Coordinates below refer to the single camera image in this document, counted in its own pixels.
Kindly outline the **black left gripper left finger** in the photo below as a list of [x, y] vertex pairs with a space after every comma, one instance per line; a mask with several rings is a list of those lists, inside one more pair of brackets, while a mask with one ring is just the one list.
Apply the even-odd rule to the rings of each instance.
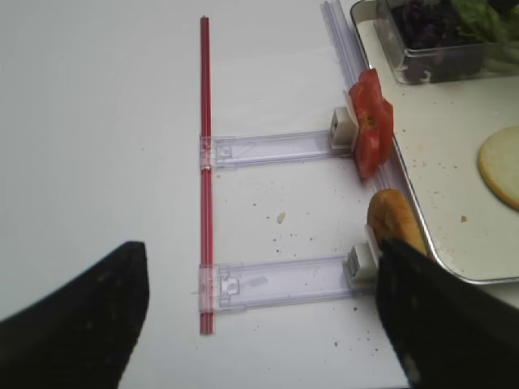
[[149, 305], [142, 242], [125, 242], [1, 321], [3, 388], [116, 388]]

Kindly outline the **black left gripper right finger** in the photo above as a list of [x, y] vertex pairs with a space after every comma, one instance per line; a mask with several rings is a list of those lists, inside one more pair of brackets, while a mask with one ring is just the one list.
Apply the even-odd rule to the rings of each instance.
[[408, 243], [382, 243], [376, 307], [411, 388], [516, 388], [518, 309]]

